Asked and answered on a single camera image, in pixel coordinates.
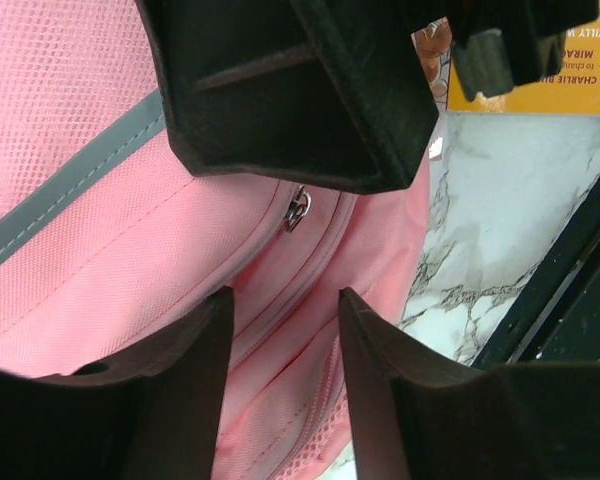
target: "yellow book cover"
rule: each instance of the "yellow book cover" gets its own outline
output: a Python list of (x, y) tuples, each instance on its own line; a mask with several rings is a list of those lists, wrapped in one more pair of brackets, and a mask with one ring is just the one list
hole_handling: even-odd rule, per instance
[(468, 102), (453, 63), (447, 109), (479, 113), (564, 113), (600, 115), (600, 17), (567, 33), (562, 71), (540, 83), (516, 88), (507, 95)]
[(424, 76), (439, 111), (447, 109), (451, 67), (451, 29), (446, 18), (432, 22), (411, 36)]

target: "marble surface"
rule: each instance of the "marble surface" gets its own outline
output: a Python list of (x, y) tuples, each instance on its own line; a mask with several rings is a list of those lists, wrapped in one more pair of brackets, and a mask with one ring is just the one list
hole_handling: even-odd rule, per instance
[[(600, 118), (446, 116), (401, 327), (469, 364), (600, 176)], [(320, 480), (355, 480), (349, 445)]]

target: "nylon fabric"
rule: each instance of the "nylon fabric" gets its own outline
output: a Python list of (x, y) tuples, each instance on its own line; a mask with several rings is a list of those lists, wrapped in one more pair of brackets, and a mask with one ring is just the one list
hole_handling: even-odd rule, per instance
[(0, 264), (164, 126), (160, 94), (155, 91), (0, 219)]
[[(133, 0), (0, 0), (0, 219), (156, 88)], [(352, 286), (398, 321), (426, 232), (428, 159), (403, 192), (355, 197), (192, 178), (159, 133), (0, 264), (0, 368), (71, 373), (220, 286), (236, 331), (214, 480), (312, 480), (349, 440), (335, 322)]]

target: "pink mesh fabric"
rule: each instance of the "pink mesh fabric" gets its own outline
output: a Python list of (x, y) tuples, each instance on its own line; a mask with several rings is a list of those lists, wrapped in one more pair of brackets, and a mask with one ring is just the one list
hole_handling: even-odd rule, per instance
[[(155, 87), (133, 0), (0, 0), (0, 218)], [(297, 185), (192, 178), (163, 132), (0, 265), (0, 368), (73, 372), (231, 284), (213, 479), (314, 479), (349, 438), (338, 290), (399, 319), (428, 181), (425, 159), (408, 191), (310, 187), (311, 211), (287, 234)]]
[(0, 0), (0, 218), (155, 87), (133, 1)]

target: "zipper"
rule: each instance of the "zipper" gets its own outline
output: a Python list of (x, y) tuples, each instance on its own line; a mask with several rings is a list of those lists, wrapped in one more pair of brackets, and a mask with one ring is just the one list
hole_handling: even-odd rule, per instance
[[(351, 213), (353, 212), (355, 198), (356, 197), (354, 195), (340, 193), (330, 225), (325, 229), (322, 238), (317, 243), (316, 249), (311, 254), (311, 256), (313, 256), (316, 252), (319, 253), (319, 264), (311, 269), (309, 276), (302, 283), (299, 289), (290, 288), (288, 285), (280, 291), (280, 293), (275, 299), (272, 300), (272, 302), (275, 302), (276, 299), (279, 299), (285, 294), (289, 295), (289, 291), (291, 291), (292, 294), (289, 296), (287, 301), (283, 302), (283, 304), (275, 311), (275, 313), (270, 314), (265, 310), (251, 321), (250, 326), (262, 324), (262, 319), (265, 315), (270, 317), (270, 319), (266, 322), (264, 333), (260, 335), (253, 344), (247, 346), (244, 352), (238, 353), (239, 356), (236, 358), (236, 360), (231, 362), (229, 371), (238, 367), (242, 362), (247, 360), (253, 352), (260, 348), (276, 332), (282, 321), (288, 316), (289, 312), (292, 311), (305, 298), (307, 293), (311, 291), (313, 286), (317, 283), (318, 279), (329, 264), (329, 261), (335, 254), (338, 245), (340, 245), (340, 240), (344, 235), (344, 230), (349, 224), (349, 219), (351, 218)], [(300, 187), (296, 197), (291, 202), (287, 216), (285, 217), (285, 226), (287, 227), (288, 232), (293, 231), (298, 226), (298, 224), (309, 212), (310, 207), (311, 195), (304, 187)], [(325, 246), (323, 243), (325, 237), (327, 236), (331, 237), (331, 241)], [(306, 268), (306, 266), (302, 266), (298, 272), (301, 272), (304, 268)], [(241, 335), (244, 334), (244, 332), (248, 329), (249, 327), (246, 327)], [(238, 345), (235, 343), (234, 349), (238, 350)]]
[(307, 216), (311, 210), (311, 194), (307, 192), (304, 185), (300, 185), (298, 193), (289, 204), (287, 214), (284, 217), (285, 228), (287, 232), (292, 233), (300, 222)]
[[(278, 188), (280, 188), (280, 186), (283, 184), (284, 184), (284, 182), (280, 181), (278, 183)], [(295, 192), (292, 195), (291, 194), (289, 195), (289, 204), (288, 204), (288, 206), (285, 210), (285, 213), (281, 219), (281, 223), (275, 224), (275, 227), (273, 227), (267, 235), (263, 236), (262, 241), (259, 242), (252, 249), (251, 252), (249, 252), (247, 255), (245, 255), (244, 258), (242, 258), (240, 260), (240, 262), (230, 272), (223, 275), (219, 281), (215, 282), (213, 285), (208, 287), (205, 291), (197, 294), (196, 296), (199, 295), (199, 298), (201, 298), (201, 299), (207, 298), (213, 292), (217, 291), (219, 288), (226, 285), (229, 280), (231, 280), (233, 277), (235, 277), (238, 272), (243, 270), (260, 253), (262, 253), (262, 251), (265, 249), (265, 247), (267, 245), (269, 245), (276, 238), (276, 235), (279, 234), (282, 229), (286, 230), (287, 232), (295, 230), (295, 228), (300, 224), (300, 222), (302, 222), (302, 220), (309, 213), (309, 210), (311, 208), (311, 195), (306, 191), (304, 185), (291, 184), (290, 190), (292, 192), (294, 192), (294, 190), (295, 190)], [(150, 325), (141, 329), (138, 332), (135, 332), (135, 334), (133, 334), (130, 338), (126, 339), (125, 341), (123, 341), (121, 343), (121, 345), (116, 347), (117, 350), (127, 348), (130, 345), (136, 343), (138, 341), (138, 339), (144, 335), (145, 330), (149, 326)]]
[[(271, 475), (267, 477), (267, 480), (273, 480), (280, 475), (281, 469), (286, 465), (289, 465), (293, 459), (295, 459), (305, 448), (309, 440), (316, 433), (317, 428), (322, 423), (322, 419), (324, 418), (325, 413), (327, 412), (327, 407), (330, 403), (333, 403), (333, 393), (336, 391), (334, 389), (334, 376), (336, 372), (336, 367), (338, 365), (338, 356), (340, 350), (334, 345), (331, 348), (331, 352), (329, 357), (327, 358), (325, 364), (325, 373), (320, 379), (320, 384), (316, 390), (316, 401), (312, 403), (307, 415), (305, 417), (304, 423), (302, 425), (302, 430), (300, 431), (300, 435), (298, 435), (298, 439), (293, 444), (293, 447), (289, 450), (289, 453), (284, 457), (284, 459), (278, 464), (278, 466), (273, 470)], [(335, 400), (340, 395), (340, 389), (337, 390), (338, 394), (336, 395)]]

